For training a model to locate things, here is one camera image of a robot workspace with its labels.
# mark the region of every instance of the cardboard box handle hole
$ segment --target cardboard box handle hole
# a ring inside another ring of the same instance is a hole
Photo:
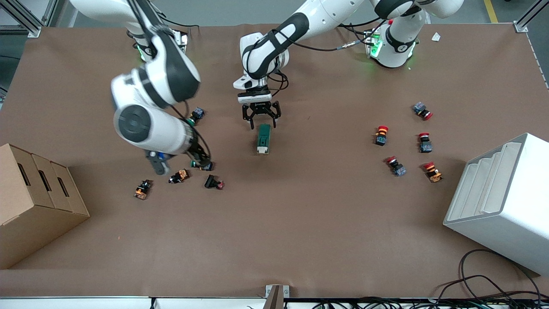
[[[67,188],[65,188],[65,184],[63,183],[63,179],[57,177],[57,180],[59,180],[59,184],[61,185],[61,189],[63,189],[63,193],[66,197],[69,197],[69,193],[67,192]]]
[[[40,174],[40,178],[42,178],[42,182],[44,183],[44,187],[46,187],[47,191],[51,191],[52,188],[49,186],[48,179],[46,179],[46,175],[43,171],[38,170],[38,173]]]
[[[23,165],[21,165],[21,163],[17,163],[17,166],[19,166],[19,170],[21,171],[21,176],[23,176],[25,185],[30,186],[31,183],[29,182],[29,178],[27,177],[27,173],[25,173],[25,169],[23,168]]]

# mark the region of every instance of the green indicator light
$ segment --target green indicator light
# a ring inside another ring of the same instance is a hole
[[[143,61],[145,61],[145,56],[143,56],[143,51],[141,50],[141,48],[139,47],[139,45],[137,46],[137,50],[139,51],[139,54],[141,55],[141,59]]]
[[[377,57],[379,55],[379,51],[381,50],[382,45],[383,45],[383,41],[378,40],[376,44],[372,46],[372,52],[370,53],[370,55],[372,57]]]
[[[412,56],[413,48],[416,46],[416,43],[412,44],[412,47],[410,47],[410,53],[408,54],[408,58]]]

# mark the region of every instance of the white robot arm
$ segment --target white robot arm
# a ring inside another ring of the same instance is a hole
[[[233,87],[246,92],[238,95],[243,106],[243,118],[251,123],[256,114],[269,114],[275,120],[280,116],[278,102],[271,103],[272,95],[267,87],[267,77],[288,64],[287,48],[299,42],[337,27],[356,11],[364,0],[306,0],[279,27],[263,35],[259,32],[240,39],[240,55],[244,75],[233,83]],[[377,31],[378,48],[369,50],[371,57],[386,67],[399,67],[411,56],[417,34],[425,23],[425,12],[445,18],[455,13],[463,0],[369,0],[375,13],[381,19],[394,19],[392,25],[383,25]],[[353,46],[350,42],[340,48]],[[248,115],[248,108],[253,111]]]
[[[119,23],[128,30],[128,36],[137,43],[135,46],[145,62],[153,59],[156,50],[145,37],[137,18],[126,0],[70,0],[71,4],[85,16],[105,23]],[[160,10],[153,4],[156,12]],[[179,47],[185,51],[187,36],[184,32],[171,29]]]
[[[196,67],[174,41],[171,29],[159,18],[148,0],[127,0],[127,7],[121,5],[120,0],[99,2],[101,4],[96,9],[101,13],[94,13],[94,16],[102,16],[102,20],[114,19],[102,14],[124,11],[116,16],[130,20],[128,24],[135,27],[133,31],[141,32],[146,43],[155,49],[150,61],[111,82],[114,127],[118,135],[144,149],[145,156],[159,175],[169,172],[166,161],[180,153],[189,155],[199,166],[208,165],[210,155],[200,145],[198,132],[185,119],[164,111],[194,97],[200,85]],[[115,7],[124,10],[113,10]],[[136,23],[131,21],[126,8],[132,12]],[[87,13],[91,15],[91,12],[93,6],[89,5]]]
[[[413,5],[413,1],[370,0],[376,13],[384,19],[400,16]],[[362,2],[364,0],[306,0],[286,21],[266,35],[256,32],[240,39],[244,75],[233,83],[233,87],[245,90],[238,95],[238,102],[242,104],[244,120],[250,123],[252,129],[253,116],[257,114],[270,115],[276,127],[281,111],[278,102],[271,103],[267,76],[288,64],[288,47],[294,42],[334,29],[354,13]],[[251,115],[248,115],[248,109],[252,110]]]
[[[242,37],[240,54],[245,80],[239,79],[233,86],[242,90],[257,86],[259,80],[288,63],[286,49],[292,41],[299,42],[334,29],[354,13],[362,2],[364,0],[307,0],[286,21],[265,36],[256,32]],[[370,0],[370,2],[376,13],[383,19],[396,18],[413,5],[413,0]]]
[[[447,18],[456,13],[463,0],[416,0],[404,14],[392,24],[382,25],[368,38],[366,52],[379,64],[388,68],[402,66],[412,56],[417,35],[425,24],[426,13]]]

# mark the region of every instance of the floor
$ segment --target floor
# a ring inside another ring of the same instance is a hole
[[[518,19],[534,0],[464,0],[462,8],[447,19],[432,17],[432,23],[509,23]],[[178,0],[157,0],[157,7],[166,13],[173,21],[185,24],[199,24],[202,26],[232,26],[238,24],[279,24],[299,7],[302,0],[265,0],[265,1],[232,1],[202,0],[186,1],[181,5]],[[488,7],[493,6],[495,16],[490,18]],[[244,11],[257,12],[242,14]],[[375,17],[368,3],[364,3],[347,22],[360,23]],[[107,24],[75,13],[74,8],[67,4],[64,14],[58,21],[59,26],[75,27],[116,27],[117,24]],[[529,37],[538,57],[540,67],[549,71],[549,36],[545,29],[549,27],[549,9],[542,11],[528,26]],[[1,35],[0,55],[21,57],[26,36]],[[9,85],[18,65],[16,59],[0,58],[0,87],[9,89]]]

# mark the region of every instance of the green component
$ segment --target green component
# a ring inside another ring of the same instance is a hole
[[[377,57],[379,55],[379,50],[383,46],[383,40],[378,39],[376,43],[374,43],[374,46],[372,46],[372,51],[370,55],[372,57]]]
[[[143,55],[143,51],[141,50],[139,45],[137,46],[137,50],[139,51],[139,55],[141,56],[141,60],[145,61],[145,56]]]
[[[190,126],[194,126],[194,125],[195,125],[195,122],[194,122],[193,119],[187,118],[187,119],[185,119],[185,121],[186,121]]]
[[[259,125],[259,135],[257,136],[257,153],[269,154],[269,142],[271,141],[271,125]]]

